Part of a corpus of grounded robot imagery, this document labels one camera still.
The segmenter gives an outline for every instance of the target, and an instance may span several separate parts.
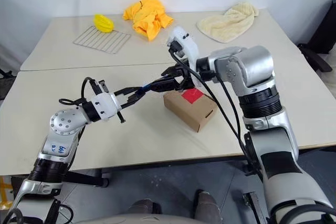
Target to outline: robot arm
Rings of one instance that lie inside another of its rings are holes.
[[[233,86],[249,130],[244,136],[247,153],[263,175],[269,222],[318,221],[320,212],[335,213],[317,182],[297,164],[298,147],[286,109],[279,100],[270,52],[261,46],[231,47],[197,59],[196,44],[181,28],[173,31],[168,46],[171,54],[187,56],[183,65],[169,67],[160,79],[144,87],[124,88],[115,93],[109,93],[104,81],[96,83],[89,78],[96,96],[89,102],[83,97],[71,101],[75,108],[61,110],[51,117],[49,134],[12,209],[18,208],[23,216],[38,218],[43,223],[54,223],[60,204],[54,196],[60,193],[85,125],[114,115],[124,122],[120,110],[135,104],[148,91],[198,86],[198,78],[191,76],[190,67],[203,81],[226,81]],[[181,82],[175,80],[179,76],[183,77]],[[118,102],[117,96],[129,94],[127,103]]]
[[[170,47],[179,56],[187,44],[175,40]],[[246,148],[263,175],[270,222],[317,223],[320,212],[335,214],[317,182],[297,164],[298,146],[280,103],[270,52],[262,46],[218,50],[198,59],[196,71],[204,81],[230,82],[239,98],[249,130]]]

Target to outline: red tag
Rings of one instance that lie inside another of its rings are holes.
[[[200,90],[193,88],[188,89],[182,94],[182,97],[187,100],[189,103],[193,104],[195,101],[197,101],[201,96],[203,95]]]

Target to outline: white table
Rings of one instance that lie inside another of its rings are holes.
[[[300,54],[285,45],[274,54],[277,88],[300,148],[336,144],[336,100]],[[59,98],[76,99],[86,76],[105,79],[110,91],[151,82],[171,64],[23,71],[0,107],[0,175],[29,173],[48,133],[50,116],[67,108]],[[209,85],[230,120],[234,115],[220,85]],[[86,97],[93,93],[87,88]],[[164,107],[150,92],[117,117],[85,130],[72,169],[127,166],[163,161],[234,156],[241,153],[220,112],[199,133]]]
[[[196,28],[197,21],[222,13],[170,13],[169,15],[175,19],[174,23],[167,29],[161,29],[158,36],[151,42],[132,29],[132,21],[123,20],[122,15],[112,15],[110,17],[114,21],[115,30],[131,34],[131,38],[115,55],[72,43],[93,25],[92,16],[54,18],[34,51],[21,66],[21,71],[174,62],[168,54],[166,41],[176,25],[182,26],[191,34],[198,44],[201,57],[206,57],[214,50],[229,46],[252,47],[255,45],[263,45],[273,54],[287,54],[288,50],[295,51],[295,56],[300,54],[266,9],[260,10],[260,15],[256,17],[248,31],[227,44],[208,38]]]

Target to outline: chair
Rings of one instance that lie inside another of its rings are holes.
[[[0,78],[0,101],[2,101],[7,96],[16,77],[12,75],[12,71],[5,72],[1,68],[0,74],[3,76],[2,78]]]
[[[332,68],[318,54],[328,54],[336,42],[336,0],[331,6],[307,44],[299,44],[298,48],[314,71],[330,72]]]

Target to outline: wire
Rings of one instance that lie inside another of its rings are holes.
[[[8,212],[7,216],[4,219],[3,224],[7,224],[10,221],[12,215],[16,216],[16,223],[17,224],[23,224],[24,223],[23,215],[22,215],[22,212],[20,211],[20,209],[13,208],[11,211]]]
[[[297,216],[305,212],[325,212],[326,214],[336,216],[336,209],[333,209],[331,207],[327,207],[324,205],[303,205],[298,206],[290,210],[288,213],[286,213],[281,219],[279,224],[288,224],[292,220],[294,220]]]
[[[72,210],[69,206],[67,206],[67,205],[63,205],[63,204],[60,204],[59,207],[64,207],[64,208],[66,208],[66,209],[69,210],[69,212],[70,212],[70,218],[68,219],[67,222],[64,222],[64,223],[63,223],[63,224],[69,224],[69,223],[72,221],[72,219],[74,218],[74,217],[73,217],[73,216],[74,216],[73,210]]]
[[[253,165],[252,159],[249,157],[248,153],[246,152],[244,143],[241,141],[240,136],[238,135],[238,133],[236,132],[235,128],[232,126],[229,118],[227,117],[226,113],[224,112],[221,104],[219,103],[219,101],[217,100],[217,98],[215,97],[215,94],[212,92],[212,90],[209,88],[209,86],[205,83],[205,81],[202,80],[202,78],[199,76],[198,73],[196,73],[194,70],[192,70],[190,67],[188,67],[186,64],[184,64],[183,62],[181,62],[174,54],[174,51],[172,48],[169,49],[169,53],[172,56],[172,58],[178,63],[180,64],[185,70],[187,70],[188,72],[190,72],[194,77],[197,78],[197,80],[200,81],[200,83],[205,87],[205,89],[208,91],[208,93],[211,95],[211,97],[213,98],[213,100],[215,101],[215,103],[217,104],[217,106],[219,107],[219,110],[221,111],[223,117],[225,118],[225,121],[227,122],[227,124],[229,125],[229,127],[231,128],[232,132],[235,134],[236,138],[238,139],[238,143],[239,146],[241,148],[241,150],[243,151],[243,154],[245,155],[247,162],[254,168],[256,174],[258,175],[258,177],[260,178],[260,180],[262,181],[262,174],[261,172],[256,169]]]
[[[84,89],[85,89],[85,85],[86,85],[86,83],[87,83],[88,81],[93,81],[93,79],[92,79],[91,77],[86,77],[86,78],[84,79],[84,81],[83,81],[83,83],[82,83],[82,88],[81,88],[81,90],[80,90],[80,97],[81,97],[82,99],[85,99],[85,97],[84,97]]]
[[[241,134],[240,121],[239,121],[239,116],[238,116],[238,112],[237,112],[236,106],[235,106],[235,104],[233,103],[232,98],[231,98],[231,95],[230,95],[229,92],[227,91],[227,88],[226,88],[226,86],[225,86],[225,84],[224,84],[224,81],[221,79],[220,75],[219,75],[219,74],[216,74],[216,78],[217,78],[217,80],[219,81],[219,83],[221,84],[221,86],[222,86],[222,88],[223,88],[223,90],[224,90],[224,92],[225,92],[225,94],[226,94],[226,96],[227,96],[227,98],[228,98],[228,100],[229,100],[229,102],[230,102],[230,104],[231,104],[231,107],[232,107],[232,109],[233,109],[233,113],[235,114],[235,118],[236,118],[236,123],[237,123],[237,134],[238,134],[239,138],[241,139],[241,136],[240,136],[240,134]]]
[[[66,98],[62,98],[62,99],[59,99],[58,102],[63,104],[63,105],[76,105],[76,106],[79,106],[80,104],[82,103],[85,103],[86,102],[86,98],[84,96],[84,92],[85,92],[85,86],[86,86],[86,83],[88,81],[93,81],[93,79],[91,77],[86,77],[82,83],[82,87],[80,89],[80,96],[81,98],[73,101],[73,100],[70,100],[70,99],[66,99]],[[78,143],[84,133],[84,130],[85,130],[85,125],[84,127],[80,130],[80,132],[78,133]],[[70,170],[72,164],[74,163],[74,160],[75,160],[75,156],[76,156],[76,153],[77,153],[77,148],[75,150],[75,153],[70,161],[70,164],[68,165],[68,170]]]

